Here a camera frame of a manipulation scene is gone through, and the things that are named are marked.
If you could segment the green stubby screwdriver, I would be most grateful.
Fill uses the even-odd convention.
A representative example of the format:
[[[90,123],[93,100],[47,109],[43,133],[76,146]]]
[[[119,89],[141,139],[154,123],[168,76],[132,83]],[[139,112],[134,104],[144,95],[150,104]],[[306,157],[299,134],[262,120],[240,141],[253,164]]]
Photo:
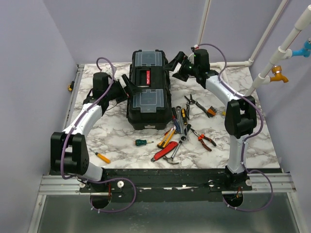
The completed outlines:
[[[137,139],[135,140],[135,145],[136,146],[145,146],[147,144],[153,143],[153,141],[148,141],[148,140],[142,140],[142,139]]]

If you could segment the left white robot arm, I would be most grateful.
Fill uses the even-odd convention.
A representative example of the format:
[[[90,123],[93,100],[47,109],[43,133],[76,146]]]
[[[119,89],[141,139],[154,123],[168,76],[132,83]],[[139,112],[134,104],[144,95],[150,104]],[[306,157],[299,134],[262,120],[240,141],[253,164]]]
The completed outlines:
[[[62,132],[51,135],[51,170],[60,172],[63,179],[79,176],[91,181],[91,186],[98,192],[107,188],[104,169],[89,160],[86,137],[104,115],[110,101],[121,103],[142,92],[142,88],[133,84],[127,75],[123,74],[122,79],[125,86],[112,75],[95,73],[93,88],[84,99],[79,115]]]

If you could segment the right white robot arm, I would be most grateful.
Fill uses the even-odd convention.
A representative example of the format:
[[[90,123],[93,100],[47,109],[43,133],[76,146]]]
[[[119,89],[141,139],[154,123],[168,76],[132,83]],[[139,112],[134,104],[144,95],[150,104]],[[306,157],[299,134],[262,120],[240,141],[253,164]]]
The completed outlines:
[[[255,99],[243,96],[226,84],[221,73],[210,68],[209,53],[206,49],[192,48],[193,58],[180,51],[168,64],[165,70],[174,71],[180,64],[179,70],[173,77],[187,81],[193,76],[204,89],[213,93],[226,107],[225,129],[230,135],[230,153],[226,169],[230,173],[224,177],[224,186],[235,190],[241,185],[238,174],[246,171],[244,153],[247,136],[253,133],[257,126]]]

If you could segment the orange handled screwdriver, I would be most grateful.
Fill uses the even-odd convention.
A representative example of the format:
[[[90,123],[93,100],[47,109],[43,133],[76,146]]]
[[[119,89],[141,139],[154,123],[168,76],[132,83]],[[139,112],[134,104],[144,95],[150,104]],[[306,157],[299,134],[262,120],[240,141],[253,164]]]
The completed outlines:
[[[96,152],[95,155],[98,158],[100,158],[102,161],[104,161],[105,163],[107,163],[107,164],[111,163],[111,161],[108,158],[106,158],[104,155],[102,155],[102,154],[100,154],[98,152]]]

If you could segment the black plastic toolbox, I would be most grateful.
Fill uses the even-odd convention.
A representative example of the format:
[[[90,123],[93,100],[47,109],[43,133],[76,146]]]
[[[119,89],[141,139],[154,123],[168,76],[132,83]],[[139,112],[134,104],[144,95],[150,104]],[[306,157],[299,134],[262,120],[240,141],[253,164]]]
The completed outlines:
[[[131,82],[142,91],[127,102],[127,119],[135,130],[163,130],[172,120],[171,82],[165,52],[137,50],[132,54]]]

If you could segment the steel claw hammer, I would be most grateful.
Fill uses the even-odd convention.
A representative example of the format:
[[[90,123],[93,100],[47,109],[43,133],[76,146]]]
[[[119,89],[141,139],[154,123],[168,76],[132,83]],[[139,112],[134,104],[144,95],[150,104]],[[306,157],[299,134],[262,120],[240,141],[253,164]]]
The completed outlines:
[[[172,154],[171,157],[164,156],[164,159],[165,159],[169,164],[172,164],[172,165],[179,164],[179,162],[178,162],[178,161],[175,161],[174,158],[175,158],[175,156],[176,156],[176,154],[177,154],[177,152],[178,152],[180,146],[181,146],[181,143],[179,143],[179,144],[177,145],[177,147],[176,147],[175,150],[173,151],[173,154]]]

